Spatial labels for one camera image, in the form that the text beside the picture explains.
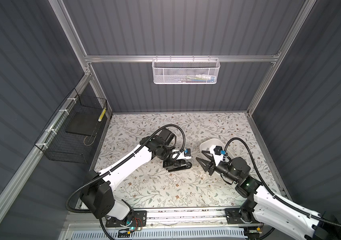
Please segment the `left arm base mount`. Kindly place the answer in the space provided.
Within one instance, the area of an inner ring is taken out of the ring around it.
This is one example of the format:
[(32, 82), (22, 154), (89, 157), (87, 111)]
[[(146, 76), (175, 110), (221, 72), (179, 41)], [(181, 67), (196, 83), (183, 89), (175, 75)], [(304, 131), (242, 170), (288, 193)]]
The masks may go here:
[(141, 231), (146, 226), (147, 211), (131, 210), (126, 217), (119, 220), (115, 217), (105, 217), (104, 226), (106, 228), (123, 228), (130, 231)]

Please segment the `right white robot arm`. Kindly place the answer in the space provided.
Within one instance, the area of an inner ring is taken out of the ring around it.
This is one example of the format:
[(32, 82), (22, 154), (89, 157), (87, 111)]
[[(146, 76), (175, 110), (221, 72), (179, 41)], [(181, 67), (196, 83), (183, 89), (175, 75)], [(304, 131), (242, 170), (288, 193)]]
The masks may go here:
[(320, 214), (310, 211), (280, 195), (249, 175), (250, 166), (241, 158), (232, 158), (220, 146), (202, 151), (206, 160), (197, 158), (205, 172), (218, 173), (246, 199), (240, 207), (241, 220), (256, 220), (269, 225), (295, 240), (341, 240), (341, 227), (317, 220)]

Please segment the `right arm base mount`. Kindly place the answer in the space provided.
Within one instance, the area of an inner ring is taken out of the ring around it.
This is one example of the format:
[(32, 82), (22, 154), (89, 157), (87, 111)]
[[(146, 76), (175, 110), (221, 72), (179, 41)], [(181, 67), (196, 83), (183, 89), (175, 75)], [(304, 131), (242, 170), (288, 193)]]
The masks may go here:
[(251, 217), (250, 220), (243, 220), (240, 207), (225, 208), (224, 216), (226, 218), (227, 223), (230, 225), (240, 225), (240, 224), (255, 225), (255, 226), (261, 225), (261, 223), (255, 220), (253, 217)]

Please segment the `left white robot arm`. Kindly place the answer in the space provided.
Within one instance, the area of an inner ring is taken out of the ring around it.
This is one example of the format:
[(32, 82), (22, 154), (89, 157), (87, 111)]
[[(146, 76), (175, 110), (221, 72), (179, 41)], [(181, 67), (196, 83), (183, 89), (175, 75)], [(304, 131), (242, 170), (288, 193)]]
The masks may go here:
[(81, 201), (97, 219), (112, 217), (129, 225), (134, 218), (134, 210), (124, 200), (116, 199), (113, 191), (136, 169), (156, 157), (163, 161), (163, 167), (169, 172), (190, 169), (192, 163), (188, 160), (191, 159), (191, 150), (176, 150), (174, 146), (169, 146), (174, 139), (174, 134), (168, 137), (154, 136), (152, 139), (146, 137), (115, 164), (99, 172), (90, 171), (85, 177), (85, 183), (102, 174), (106, 176), (83, 188), (79, 195)]

